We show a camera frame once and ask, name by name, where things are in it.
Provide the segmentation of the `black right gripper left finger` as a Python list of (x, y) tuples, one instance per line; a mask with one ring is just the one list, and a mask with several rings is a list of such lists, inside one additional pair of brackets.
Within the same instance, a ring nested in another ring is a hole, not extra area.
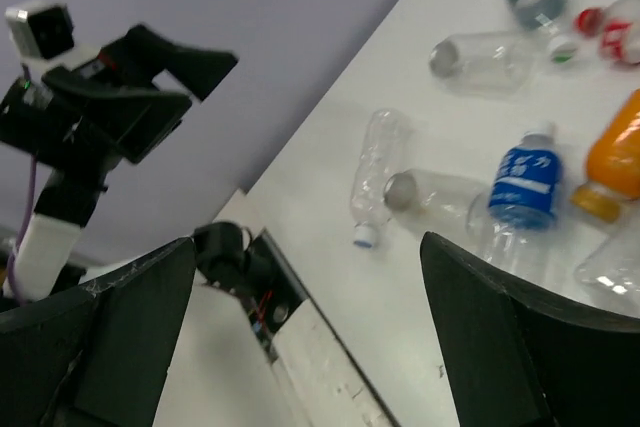
[(2, 312), (2, 425), (152, 425), (194, 274), (180, 238)]

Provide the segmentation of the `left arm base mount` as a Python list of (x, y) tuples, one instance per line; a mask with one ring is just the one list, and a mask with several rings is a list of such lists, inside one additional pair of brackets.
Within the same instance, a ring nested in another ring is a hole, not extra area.
[(239, 300), (267, 358), (277, 360), (275, 335), (309, 295), (272, 236), (217, 221), (196, 228), (192, 239), (206, 284)]

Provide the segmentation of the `clear bottle white label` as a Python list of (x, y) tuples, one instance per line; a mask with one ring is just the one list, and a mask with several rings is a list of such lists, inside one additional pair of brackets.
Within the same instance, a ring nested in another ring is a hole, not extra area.
[(639, 302), (639, 233), (619, 231), (604, 241), (577, 268), (582, 284)]

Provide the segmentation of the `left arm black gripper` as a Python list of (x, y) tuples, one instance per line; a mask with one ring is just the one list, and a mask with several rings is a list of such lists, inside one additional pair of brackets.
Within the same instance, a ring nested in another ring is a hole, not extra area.
[(232, 52), (176, 44), (144, 24), (99, 49), (24, 60), (1, 101), (1, 141), (100, 192), (111, 170), (140, 163), (181, 123), (193, 95), (204, 101), (237, 63)]

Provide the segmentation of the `orange juice bottle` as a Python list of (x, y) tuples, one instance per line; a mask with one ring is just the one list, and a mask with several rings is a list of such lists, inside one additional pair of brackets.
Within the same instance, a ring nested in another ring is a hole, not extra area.
[(572, 204), (595, 218), (613, 223), (623, 208), (639, 199), (639, 90), (635, 90), (591, 146), (585, 182), (571, 195)]

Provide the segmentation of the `red label clear bottle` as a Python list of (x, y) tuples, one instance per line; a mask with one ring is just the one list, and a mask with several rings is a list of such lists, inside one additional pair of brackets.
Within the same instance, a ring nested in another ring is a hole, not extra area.
[(587, 38), (598, 40), (599, 54), (625, 65), (639, 64), (639, 0), (616, 0), (608, 7), (590, 7), (573, 21)]

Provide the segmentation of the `clear bottle blue cap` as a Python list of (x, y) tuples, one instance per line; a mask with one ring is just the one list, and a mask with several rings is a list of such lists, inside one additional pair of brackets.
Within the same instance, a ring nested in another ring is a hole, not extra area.
[(408, 118), (393, 109), (374, 112), (367, 124), (349, 204), (358, 247), (375, 248), (391, 219), (384, 188), (401, 169), (410, 134)]

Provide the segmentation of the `clear jar with residue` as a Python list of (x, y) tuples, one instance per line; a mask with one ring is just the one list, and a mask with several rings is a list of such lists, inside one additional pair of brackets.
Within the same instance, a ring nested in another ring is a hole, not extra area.
[(393, 213), (458, 221), (467, 217), (472, 203), (487, 189), (476, 179), (409, 169), (388, 179), (383, 201)]

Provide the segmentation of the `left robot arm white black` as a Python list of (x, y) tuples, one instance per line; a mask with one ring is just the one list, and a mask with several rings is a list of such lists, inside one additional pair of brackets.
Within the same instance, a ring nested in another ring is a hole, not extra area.
[(183, 323), (196, 260), (176, 239), (60, 289), (107, 175), (140, 163), (237, 64), (145, 25), (101, 48), (65, 41), (19, 51), (24, 72), (1, 103), (1, 140), (51, 174), (29, 192), (28, 220), (1, 295), (5, 426), (149, 426)]

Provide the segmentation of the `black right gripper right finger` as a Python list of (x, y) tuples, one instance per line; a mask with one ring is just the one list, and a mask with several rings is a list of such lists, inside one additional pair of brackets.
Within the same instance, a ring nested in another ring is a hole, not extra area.
[(636, 426), (639, 321), (426, 233), (422, 275), (462, 426)]

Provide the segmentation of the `clear wide jar bottle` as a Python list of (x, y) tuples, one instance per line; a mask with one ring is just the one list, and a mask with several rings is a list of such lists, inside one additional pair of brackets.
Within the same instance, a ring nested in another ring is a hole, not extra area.
[(518, 33), (453, 34), (433, 47), (429, 69), (453, 92), (506, 96), (526, 84), (534, 61), (529, 42)]

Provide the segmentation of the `blue label bottle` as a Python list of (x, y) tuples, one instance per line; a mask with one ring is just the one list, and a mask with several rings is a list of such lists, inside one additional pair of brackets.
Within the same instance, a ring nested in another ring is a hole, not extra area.
[(543, 281), (558, 224), (564, 165), (555, 125), (541, 121), (505, 152), (488, 190), (471, 204), (467, 228), (483, 261), (532, 283)]

